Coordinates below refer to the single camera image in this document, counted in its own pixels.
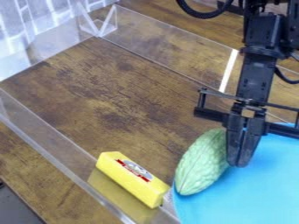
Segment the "bitter melon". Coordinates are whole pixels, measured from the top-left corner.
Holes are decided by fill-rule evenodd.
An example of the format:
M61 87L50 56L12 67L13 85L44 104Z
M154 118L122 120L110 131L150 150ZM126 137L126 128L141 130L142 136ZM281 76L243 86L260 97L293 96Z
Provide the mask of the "bitter melon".
M228 168L225 131L210 129L190 145L174 171L174 187L181 195L204 190Z

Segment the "black metal bracket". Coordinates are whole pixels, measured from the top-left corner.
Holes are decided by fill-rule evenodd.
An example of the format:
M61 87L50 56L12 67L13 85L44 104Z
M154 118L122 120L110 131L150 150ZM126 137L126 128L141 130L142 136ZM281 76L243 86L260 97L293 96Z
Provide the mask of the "black metal bracket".
M269 102L253 101L222 94L202 88L200 99L193 114L197 117L221 123L226 129L226 160L229 165L244 167L253 156L261 136L272 133L284 137L299 139L299 108L287 107ZM206 95L235 101L229 113L205 108ZM252 105L265 105L272 108L284 109L296 113L293 127L279 123L267 122L267 109ZM243 110L253 111L252 117L241 115Z

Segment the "blue paper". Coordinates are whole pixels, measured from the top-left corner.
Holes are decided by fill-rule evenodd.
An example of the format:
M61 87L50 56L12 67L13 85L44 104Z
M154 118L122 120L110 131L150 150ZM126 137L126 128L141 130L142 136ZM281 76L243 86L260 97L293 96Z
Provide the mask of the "blue paper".
M186 224L299 224L299 140L263 136L245 168L232 168L202 192L181 196L174 210Z

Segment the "label on yellow block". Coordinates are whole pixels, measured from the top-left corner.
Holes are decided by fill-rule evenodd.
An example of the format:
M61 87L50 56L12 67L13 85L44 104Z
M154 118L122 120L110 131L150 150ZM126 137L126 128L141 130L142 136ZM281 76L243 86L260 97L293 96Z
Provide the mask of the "label on yellow block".
M97 168L150 207L162 203L169 186L118 151L102 152Z

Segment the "black cable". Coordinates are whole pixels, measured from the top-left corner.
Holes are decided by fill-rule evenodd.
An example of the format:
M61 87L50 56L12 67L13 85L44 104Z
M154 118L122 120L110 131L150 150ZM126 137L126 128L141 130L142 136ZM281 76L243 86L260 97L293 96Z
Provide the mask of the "black cable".
M232 2L233 2L233 0L226 0L226 2L221 5L221 8L216 9L214 11L198 12L190 8L190 6L185 3L184 0L176 0L176 3L178 4L178 6L184 10L184 12L188 13L194 18L201 18L201 19L214 18L218 14L221 14L228 9Z
M299 84L299 80L289 80L281 73L281 71L279 70L279 68L275 68L275 74L276 76L280 78L281 81L284 81L288 84Z

